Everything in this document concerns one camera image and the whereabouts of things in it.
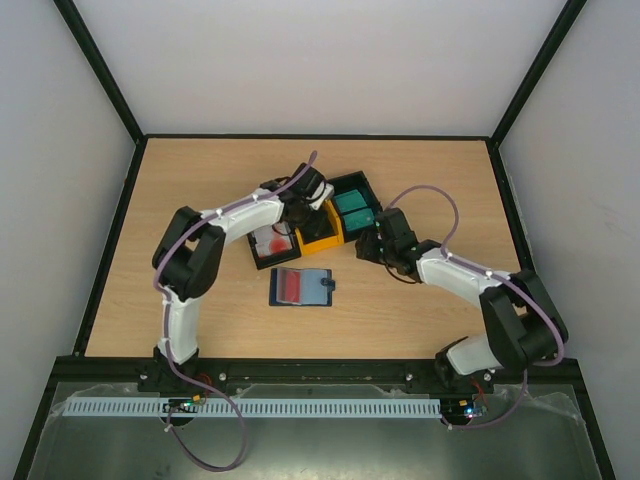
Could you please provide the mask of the dark blue card holder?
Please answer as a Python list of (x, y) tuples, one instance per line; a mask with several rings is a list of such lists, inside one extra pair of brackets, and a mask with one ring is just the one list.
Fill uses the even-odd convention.
[(301, 303), (287, 305), (276, 301), (276, 270), (270, 272), (269, 305), (273, 307), (331, 307), (336, 281), (331, 269), (307, 268), (296, 269), (302, 273)]

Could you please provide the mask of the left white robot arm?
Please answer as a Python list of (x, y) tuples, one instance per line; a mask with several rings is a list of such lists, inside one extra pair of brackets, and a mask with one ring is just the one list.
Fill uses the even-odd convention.
[(264, 227), (295, 221), (320, 209), (333, 187), (313, 167), (316, 152), (289, 177), (261, 184), (252, 193), (215, 209), (177, 210), (153, 257), (153, 287), (162, 295), (162, 333), (157, 348), (182, 365), (198, 352), (197, 325), (203, 296), (216, 281), (224, 248)]

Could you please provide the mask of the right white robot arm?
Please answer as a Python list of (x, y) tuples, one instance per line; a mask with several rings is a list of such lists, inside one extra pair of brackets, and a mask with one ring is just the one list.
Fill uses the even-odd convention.
[(443, 389), (458, 391), (477, 373), (522, 373), (532, 365), (554, 365), (564, 356), (568, 330), (535, 272), (492, 270), (436, 241), (420, 242), (398, 208), (377, 214), (355, 249), (357, 258), (384, 266), (404, 282), (439, 287), (480, 310), (485, 332), (456, 340), (435, 356)]

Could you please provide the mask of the black card stack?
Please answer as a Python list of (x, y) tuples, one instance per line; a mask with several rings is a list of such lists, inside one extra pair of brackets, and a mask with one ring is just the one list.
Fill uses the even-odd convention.
[(335, 235), (331, 216), (325, 209), (312, 210), (310, 216), (299, 230), (305, 244), (320, 241)]

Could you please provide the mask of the red white card stack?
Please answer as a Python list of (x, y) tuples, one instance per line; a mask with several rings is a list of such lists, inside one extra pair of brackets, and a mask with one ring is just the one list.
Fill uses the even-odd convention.
[(257, 256), (260, 259), (289, 252), (293, 249), (290, 232), (285, 227), (267, 226), (252, 233)]

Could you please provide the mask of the teal card stack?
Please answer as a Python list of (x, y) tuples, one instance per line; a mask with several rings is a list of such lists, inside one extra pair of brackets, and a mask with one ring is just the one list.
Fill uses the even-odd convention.
[(333, 198), (336, 210), (344, 222), (346, 232), (367, 228), (374, 222), (373, 210), (368, 206), (363, 194), (352, 189)]

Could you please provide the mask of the black bin left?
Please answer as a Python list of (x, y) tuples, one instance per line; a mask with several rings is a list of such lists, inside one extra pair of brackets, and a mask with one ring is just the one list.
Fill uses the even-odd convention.
[(247, 235), (258, 270), (298, 259), (302, 256), (296, 231), (287, 222), (260, 227)]

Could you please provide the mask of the black bin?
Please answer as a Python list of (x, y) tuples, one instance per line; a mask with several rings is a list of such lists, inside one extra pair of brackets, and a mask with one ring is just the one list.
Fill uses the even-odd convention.
[(260, 227), (247, 235), (258, 270), (298, 259), (302, 256), (296, 231), (287, 222)]
[(354, 242), (374, 225), (381, 204), (363, 171), (330, 178), (329, 184), (334, 188), (331, 202), (341, 222), (344, 242)]

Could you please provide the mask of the yellow bin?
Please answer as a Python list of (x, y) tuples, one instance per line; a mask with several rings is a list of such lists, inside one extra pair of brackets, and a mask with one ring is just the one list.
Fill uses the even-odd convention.
[(340, 216), (332, 200), (326, 200), (318, 210), (296, 227), (296, 239), (302, 256), (341, 246), (345, 243)]

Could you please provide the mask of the black bin right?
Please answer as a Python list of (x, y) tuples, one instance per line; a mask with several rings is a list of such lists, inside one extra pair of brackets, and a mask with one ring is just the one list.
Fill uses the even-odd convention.
[(363, 171), (330, 178), (329, 184), (334, 188), (331, 202), (341, 222), (344, 242), (354, 242), (374, 225), (381, 204)]

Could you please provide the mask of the black mounting rail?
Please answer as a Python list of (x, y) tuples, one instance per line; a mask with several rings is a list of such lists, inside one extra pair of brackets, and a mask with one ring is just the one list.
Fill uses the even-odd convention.
[(479, 372), (443, 383), (436, 362), (423, 360), (194, 359), (178, 370), (232, 395), (253, 385), (373, 385), (411, 394), (491, 393), (491, 374)]

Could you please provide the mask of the black enclosure frame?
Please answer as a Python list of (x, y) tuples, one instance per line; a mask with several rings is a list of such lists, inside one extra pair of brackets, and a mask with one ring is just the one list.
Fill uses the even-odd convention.
[[(515, 201), (515, 195), (512, 191), (510, 181), (507, 178), (499, 147), (505, 140), (509, 130), (514, 125), (520, 112), (526, 105), (546, 68), (576, 22), (586, 3), (586, 0), (568, 0), (565, 2), (536, 57), (527, 70), (524, 79), (520, 83), (514, 97), (498, 123), (496, 130), (492, 135), (484, 136), (481, 139), (482, 142), (485, 143), (489, 154), (519, 264), (525, 269), (533, 268), (533, 257), (527, 235), (524, 231), (519, 208)], [(133, 376), (134, 367), (139, 364), (138, 361), (133, 358), (88, 360), (85, 358), (84, 353), (94, 324), (98, 302), (102, 297), (116, 244), (129, 208), (135, 181), (142, 164), (142, 156), (151, 137), (142, 132), (138, 122), (135, 120), (121, 89), (117, 85), (76, 4), (72, 1), (59, 1), (56, 7), (134, 141), (135, 150), (118, 201), (115, 217), (109, 230), (107, 242), (101, 256), (89, 301), (83, 314), (73, 352), (68, 356), (57, 358), (54, 363), (52, 373), (47, 381), (22, 455), (16, 467), (14, 476), (17, 479), (27, 478), (33, 467), (36, 449), (44, 431), (46, 416), (53, 402), (54, 389), (64, 377), (76, 380), (97, 380), (99, 378), (109, 378), (113, 380), (130, 379)], [(550, 369), (538, 368), (530, 375), (529, 379), (532, 382), (543, 382), (547, 384), (556, 383), (561, 380), (575, 380), (578, 382), (576, 391), (578, 406), (586, 421), (586, 429), (595, 454), (595, 461), (599, 473), (604, 479), (614, 478), (615, 473), (606, 451), (606, 446), (601, 436), (577, 360), (565, 359), (557, 367)]]

